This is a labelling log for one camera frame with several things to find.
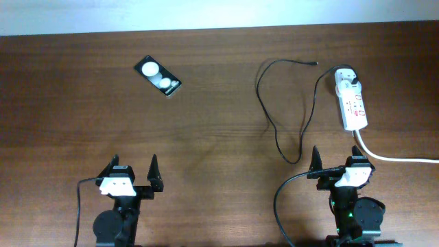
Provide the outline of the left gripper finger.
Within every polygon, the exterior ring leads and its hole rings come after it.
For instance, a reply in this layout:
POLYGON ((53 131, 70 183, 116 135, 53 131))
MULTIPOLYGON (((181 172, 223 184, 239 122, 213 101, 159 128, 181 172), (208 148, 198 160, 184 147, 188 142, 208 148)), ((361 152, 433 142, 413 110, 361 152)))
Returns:
POLYGON ((150 186, 152 187, 154 192, 163 192, 164 184, 163 179, 161 177, 159 168, 158 168, 158 159, 157 155, 153 155, 152 161, 150 163, 150 168, 147 174, 147 180, 150 182, 150 186))
POLYGON ((112 157, 109 164, 99 173, 99 178, 109 177, 114 166, 118 166, 119 164, 119 155, 116 154, 112 157))

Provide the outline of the white power strip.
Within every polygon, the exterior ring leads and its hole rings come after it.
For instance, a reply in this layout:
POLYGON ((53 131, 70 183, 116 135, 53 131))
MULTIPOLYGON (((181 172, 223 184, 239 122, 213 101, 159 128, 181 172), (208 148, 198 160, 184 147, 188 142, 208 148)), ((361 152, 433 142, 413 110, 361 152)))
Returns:
POLYGON ((362 94, 338 97, 344 129, 355 131, 368 125, 362 94))

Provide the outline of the black smartphone with white circles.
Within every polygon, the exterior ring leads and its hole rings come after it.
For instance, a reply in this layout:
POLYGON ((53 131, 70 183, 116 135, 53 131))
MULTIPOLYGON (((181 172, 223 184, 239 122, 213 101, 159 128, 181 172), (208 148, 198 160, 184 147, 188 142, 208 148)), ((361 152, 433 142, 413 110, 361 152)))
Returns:
POLYGON ((150 55, 137 62, 134 70, 165 97, 171 97, 182 87, 182 81, 150 55))

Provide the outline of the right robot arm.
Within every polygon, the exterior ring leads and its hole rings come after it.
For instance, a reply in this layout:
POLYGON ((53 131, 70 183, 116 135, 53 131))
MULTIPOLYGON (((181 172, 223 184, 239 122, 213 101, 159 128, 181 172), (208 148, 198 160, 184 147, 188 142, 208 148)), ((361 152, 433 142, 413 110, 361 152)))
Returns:
POLYGON ((402 246, 394 240, 377 241, 385 215, 384 203, 371 197, 359 197, 358 190, 370 182, 375 166, 357 146, 344 165, 323 168, 317 147, 313 147, 308 179, 318 181, 318 191, 329 191, 329 207, 334 215, 337 235, 329 235, 323 246, 378 247, 402 246))

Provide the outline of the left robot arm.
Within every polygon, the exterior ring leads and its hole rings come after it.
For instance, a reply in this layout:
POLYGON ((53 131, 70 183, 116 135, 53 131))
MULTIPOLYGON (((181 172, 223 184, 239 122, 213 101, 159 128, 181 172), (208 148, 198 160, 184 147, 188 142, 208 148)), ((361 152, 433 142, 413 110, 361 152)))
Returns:
POLYGON ((93 222, 97 246, 126 247, 135 245, 141 201, 153 200, 154 194, 164 190, 157 156, 152 157, 147 174, 149 185, 135 185, 131 166, 120 165, 114 155, 99 173, 95 184, 100 193, 114 200, 111 210, 100 213, 93 222))

